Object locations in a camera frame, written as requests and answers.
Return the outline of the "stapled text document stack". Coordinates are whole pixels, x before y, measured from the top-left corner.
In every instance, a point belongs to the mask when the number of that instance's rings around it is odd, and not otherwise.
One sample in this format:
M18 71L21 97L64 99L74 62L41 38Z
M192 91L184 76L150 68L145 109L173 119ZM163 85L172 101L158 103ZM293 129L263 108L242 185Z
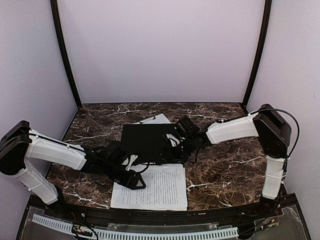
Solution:
M186 211L186 172L182 164L150 166L141 174L144 189L113 184L110 207L115 209Z

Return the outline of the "mint green clipboard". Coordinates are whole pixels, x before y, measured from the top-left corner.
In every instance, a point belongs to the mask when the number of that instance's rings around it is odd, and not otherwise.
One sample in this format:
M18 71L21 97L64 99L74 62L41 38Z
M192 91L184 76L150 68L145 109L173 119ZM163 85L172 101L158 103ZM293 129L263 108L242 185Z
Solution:
M152 117L140 120L134 123L135 125L142 124L171 124L170 120L163 114L154 115Z

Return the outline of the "blue file folder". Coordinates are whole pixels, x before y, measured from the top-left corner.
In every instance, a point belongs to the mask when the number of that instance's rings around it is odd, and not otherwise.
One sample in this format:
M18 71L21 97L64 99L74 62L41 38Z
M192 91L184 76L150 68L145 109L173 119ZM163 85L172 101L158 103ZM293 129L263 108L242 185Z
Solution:
M155 165L183 162L162 162L163 148L169 147L166 134L174 134L171 124L126 124L121 135L121 147L130 155L138 156L138 164Z

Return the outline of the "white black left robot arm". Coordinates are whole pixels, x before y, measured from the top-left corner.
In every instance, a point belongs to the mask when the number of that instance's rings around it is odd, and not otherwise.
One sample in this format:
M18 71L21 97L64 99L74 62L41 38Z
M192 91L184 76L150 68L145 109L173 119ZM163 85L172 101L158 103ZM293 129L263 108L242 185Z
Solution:
M45 136L22 120L0 140L0 171L18 179L46 205L64 200L57 186L50 183L32 165L30 159L43 160L87 174L103 174L131 190L144 189L141 172L129 165L138 159L121 148L119 141L107 146L86 147Z

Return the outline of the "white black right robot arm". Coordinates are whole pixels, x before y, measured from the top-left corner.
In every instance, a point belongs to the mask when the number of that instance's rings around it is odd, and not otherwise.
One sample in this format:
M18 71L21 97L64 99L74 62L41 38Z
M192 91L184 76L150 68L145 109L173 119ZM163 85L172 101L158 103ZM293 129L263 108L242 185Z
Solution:
M300 125L290 112L263 104L243 116L220 119L198 127L183 117L165 133L174 160L187 161L199 149L225 142L255 139L265 158L262 198L275 200L287 175L288 161L300 138Z

